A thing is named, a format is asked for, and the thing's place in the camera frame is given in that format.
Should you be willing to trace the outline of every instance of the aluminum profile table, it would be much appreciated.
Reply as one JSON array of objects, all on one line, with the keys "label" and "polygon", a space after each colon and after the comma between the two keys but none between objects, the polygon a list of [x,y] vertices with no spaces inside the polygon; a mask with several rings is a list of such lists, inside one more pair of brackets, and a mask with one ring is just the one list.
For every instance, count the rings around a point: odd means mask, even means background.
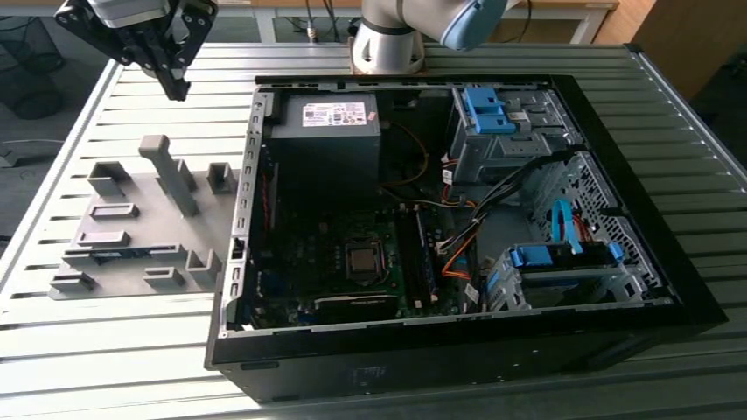
[{"label": "aluminum profile table", "polygon": [[730,317],[701,337],[598,373],[259,407],[202,367],[211,294],[47,298],[94,163],[151,171],[139,138],[163,133],[195,171],[214,161],[239,167],[255,76],[342,74],[346,56],[342,46],[206,45],[186,102],[138,69],[107,67],[0,263],[0,417],[745,418],[747,178],[646,56],[623,47],[430,48],[429,67],[578,78]]}]

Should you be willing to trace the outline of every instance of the blue plastic latch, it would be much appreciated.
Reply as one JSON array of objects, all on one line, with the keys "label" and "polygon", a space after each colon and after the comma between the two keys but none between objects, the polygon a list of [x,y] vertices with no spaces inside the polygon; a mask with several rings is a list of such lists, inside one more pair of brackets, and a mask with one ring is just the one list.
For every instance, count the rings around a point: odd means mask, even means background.
[{"label": "blue plastic latch", "polygon": [[493,290],[493,286],[497,285],[497,283],[499,282],[499,272],[497,271],[495,273],[493,273],[493,277],[490,278],[490,282],[489,282],[489,291]]},{"label": "blue plastic latch", "polygon": [[543,267],[553,265],[553,257],[550,256],[550,250],[545,245],[537,245],[533,247],[521,247],[518,252],[525,258],[525,265],[527,267]]},{"label": "blue plastic latch", "polygon": [[575,232],[574,208],[567,199],[557,199],[553,205],[553,240],[567,241],[574,254],[582,254],[585,248]]},{"label": "blue plastic latch", "polygon": [[622,263],[623,260],[626,259],[626,253],[622,250],[621,244],[618,242],[610,242],[609,248],[610,248],[613,258],[618,263]]},{"label": "blue plastic latch", "polygon": [[466,87],[465,103],[475,119],[478,134],[513,134],[517,132],[514,124],[503,113],[505,102],[493,87]]},{"label": "blue plastic latch", "polygon": [[525,266],[525,258],[522,258],[522,254],[515,249],[511,250],[511,261],[514,262],[514,267]]}]

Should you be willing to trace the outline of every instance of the gray plastic block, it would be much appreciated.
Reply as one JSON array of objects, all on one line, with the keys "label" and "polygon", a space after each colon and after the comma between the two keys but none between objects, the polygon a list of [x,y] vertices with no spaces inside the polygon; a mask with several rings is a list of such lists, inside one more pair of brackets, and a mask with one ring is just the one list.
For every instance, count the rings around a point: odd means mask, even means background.
[{"label": "gray plastic block", "polygon": [[53,278],[50,286],[59,292],[90,292],[94,289],[97,282],[85,273],[70,273],[58,275]]},{"label": "gray plastic block", "polygon": [[209,260],[203,264],[198,254],[194,251],[190,251],[187,255],[187,274],[190,274],[191,278],[195,279],[198,284],[205,286],[214,286],[221,270],[223,270],[223,262],[215,255],[215,251],[211,249],[209,251]]},{"label": "gray plastic block", "polygon": [[119,162],[97,162],[89,174],[89,182],[102,197],[126,195],[118,184],[129,179],[130,174]]},{"label": "gray plastic block", "polygon": [[154,289],[181,287],[185,285],[183,275],[174,267],[150,267],[145,269],[143,280]]},{"label": "gray plastic block", "polygon": [[89,213],[98,221],[135,218],[139,214],[141,210],[134,203],[97,204]]},{"label": "gray plastic block", "polygon": [[190,217],[199,212],[198,202],[193,197],[190,184],[185,181],[178,164],[174,162],[173,155],[169,153],[169,145],[170,139],[167,136],[145,136],[138,151],[142,157],[154,162],[154,167],[159,172],[163,187],[173,196],[174,202],[177,203],[182,214],[185,217]]},{"label": "gray plastic block", "polygon": [[187,249],[185,249],[185,246],[181,243],[167,243],[157,246],[169,247],[171,249],[159,249],[153,251],[151,256],[155,260],[166,263],[177,263],[187,259]]},{"label": "gray plastic block", "polygon": [[[233,170],[233,175],[238,179],[239,171]],[[59,274],[65,276],[83,271],[97,279],[97,286],[93,290],[74,291],[51,288],[53,299],[205,293],[215,289],[211,278],[215,270],[221,270],[221,261],[217,259],[211,263],[211,249],[221,259],[229,255],[227,238],[231,237],[237,194],[214,194],[206,171],[195,172],[194,180],[197,188],[193,197],[201,206],[201,212],[193,217],[183,217],[173,198],[159,186],[155,173],[135,173],[131,180],[119,183],[126,196],[93,197],[74,238],[81,233],[126,231],[130,243],[122,247],[83,248],[74,241],[71,249],[65,252]],[[99,212],[97,208],[110,205],[127,208],[131,204],[138,209],[137,217],[98,219],[91,216],[93,212]],[[193,277],[187,269],[187,250],[194,251],[201,262],[207,263],[202,271],[202,264],[191,262],[191,267],[198,270],[197,277]],[[143,280],[146,268],[162,267],[175,267],[185,280],[182,287],[154,288]]]},{"label": "gray plastic block", "polygon": [[77,243],[82,247],[126,247],[130,235],[125,230],[117,232],[81,232]]},{"label": "gray plastic block", "polygon": [[[198,188],[198,183],[195,182],[195,177],[193,176],[193,172],[187,167],[187,163],[182,159],[175,159],[174,162],[177,163],[177,170],[182,175],[182,179],[187,183],[187,188],[190,188],[190,192],[194,192]],[[162,186],[163,193],[169,195],[169,189],[165,182],[162,181],[162,177],[157,177],[155,180],[159,182],[159,186]]]},{"label": "gray plastic block", "polygon": [[18,156],[14,151],[3,146],[0,143],[0,168],[13,168],[15,162],[18,161]]},{"label": "gray plastic block", "polygon": [[210,164],[209,185],[214,194],[231,194],[237,192],[239,183],[229,162]]},{"label": "gray plastic block", "polygon": [[99,262],[97,261],[97,258],[91,256],[91,253],[82,249],[69,249],[62,255],[62,260],[74,269],[86,269],[87,267],[95,267],[99,265]]}]

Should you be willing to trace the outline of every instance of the open computer case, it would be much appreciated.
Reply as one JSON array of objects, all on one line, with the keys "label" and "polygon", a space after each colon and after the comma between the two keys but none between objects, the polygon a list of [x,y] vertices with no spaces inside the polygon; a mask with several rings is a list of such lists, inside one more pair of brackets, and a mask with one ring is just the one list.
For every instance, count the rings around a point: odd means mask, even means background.
[{"label": "open computer case", "polygon": [[258,402],[602,369],[726,321],[571,76],[257,85],[206,366]]}]

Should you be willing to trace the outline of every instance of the black cable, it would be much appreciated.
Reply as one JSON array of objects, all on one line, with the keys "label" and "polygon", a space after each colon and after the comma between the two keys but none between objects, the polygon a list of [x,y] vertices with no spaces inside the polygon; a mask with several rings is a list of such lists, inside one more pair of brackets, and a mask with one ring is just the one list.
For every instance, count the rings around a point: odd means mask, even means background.
[{"label": "black cable", "polygon": [[405,201],[409,203],[423,203],[423,204],[430,204],[431,206],[437,206],[437,207],[443,207],[443,208],[459,208],[462,206],[455,205],[455,204],[445,204],[445,203],[439,203],[438,201],[433,201],[430,199],[409,199],[406,197],[403,197],[399,192],[397,192],[395,190],[393,190],[389,186],[386,185],[381,185],[379,188],[382,189],[382,191],[385,193],[387,193],[389,195],[391,195],[395,200],[399,201]]},{"label": "black cable", "polygon": [[462,229],[458,235],[451,239],[447,239],[441,249],[449,249],[459,242],[459,240],[473,232],[475,228],[481,227],[482,221],[489,216],[489,204],[499,204],[505,199],[507,199],[522,187],[522,182],[525,177],[542,166],[561,162],[573,157],[575,150],[558,151],[549,156],[535,157],[523,166],[521,166],[499,183],[490,189],[489,193],[485,195],[481,203],[473,210],[470,216],[470,224]]},{"label": "black cable", "polygon": [[306,33],[309,34],[309,39],[313,44],[319,42],[319,37],[317,36],[317,29],[314,28],[314,16],[313,16],[313,6],[306,0],[306,14],[309,15],[309,20],[306,21]]},{"label": "black cable", "polygon": [[533,4],[533,0],[527,0],[527,19],[525,20],[525,28],[522,29],[522,33],[514,37],[507,39],[506,41],[501,41],[502,44],[506,44],[507,42],[522,42],[522,40],[525,39],[525,35],[527,35],[527,30],[529,30],[529,24],[531,24],[533,22],[533,9],[534,9],[534,4]]},{"label": "black cable", "polygon": [[335,18],[335,5],[333,0],[322,0],[325,3],[325,9],[327,9],[327,14],[330,15],[330,20],[333,24],[333,30],[335,32],[335,42],[341,42],[341,32],[338,31],[338,19]]},{"label": "black cable", "polygon": [[310,22],[314,22],[313,6],[310,6],[309,0],[306,0],[306,14],[309,15]]},{"label": "black cable", "polygon": [[[294,26],[294,28],[301,31],[301,32],[306,32],[306,28],[299,26],[297,22],[294,22],[294,20],[290,17],[285,17],[285,20],[289,21],[289,23]],[[302,22],[302,24],[306,24],[307,21],[303,19],[299,19],[299,22]]]},{"label": "black cable", "polygon": [[333,21],[333,27],[327,30],[327,32],[321,36],[321,38],[327,38],[327,35],[330,35],[335,29],[335,27],[338,26],[338,19],[341,19],[339,17],[335,18],[335,20]]}]

